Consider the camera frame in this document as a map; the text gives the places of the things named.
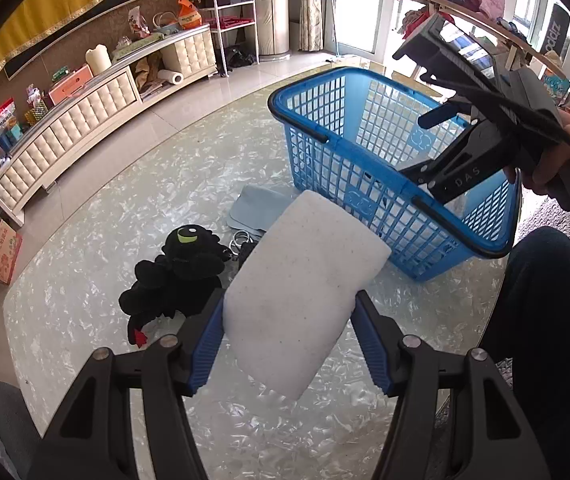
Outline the person's right hand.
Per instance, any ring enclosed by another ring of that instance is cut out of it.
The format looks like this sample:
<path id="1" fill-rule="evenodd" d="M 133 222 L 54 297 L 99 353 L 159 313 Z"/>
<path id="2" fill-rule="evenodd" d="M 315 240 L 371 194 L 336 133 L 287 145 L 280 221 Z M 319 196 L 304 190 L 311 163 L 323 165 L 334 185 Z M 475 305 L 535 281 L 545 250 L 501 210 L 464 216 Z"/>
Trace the person's right hand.
<path id="1" fill-rule="evenodd" d="M 570 135 L 570 113 L 561 108 L 559 115 L 562 118 L 562 128 Z M 542 155 L 539 165 L 533 170 L 533 174 L 521 173 L 522 184 L 536 195 L 546 195 L 550 192 L 550 181 L 557 176 L 562 168 L 569 164 L 570 145 L 561 143 L 552 146 Z"/>

